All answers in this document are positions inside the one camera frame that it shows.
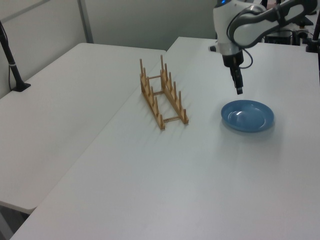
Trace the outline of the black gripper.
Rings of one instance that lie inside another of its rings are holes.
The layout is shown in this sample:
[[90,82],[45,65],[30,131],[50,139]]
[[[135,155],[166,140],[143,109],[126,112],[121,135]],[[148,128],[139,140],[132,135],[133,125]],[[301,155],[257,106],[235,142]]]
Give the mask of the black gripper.
[[243,93],[243,77],[239,66],[244,62],[243,51],[240,50],[236,54],[222,55],[223,64],[230,69],[234,87],[238,95]]

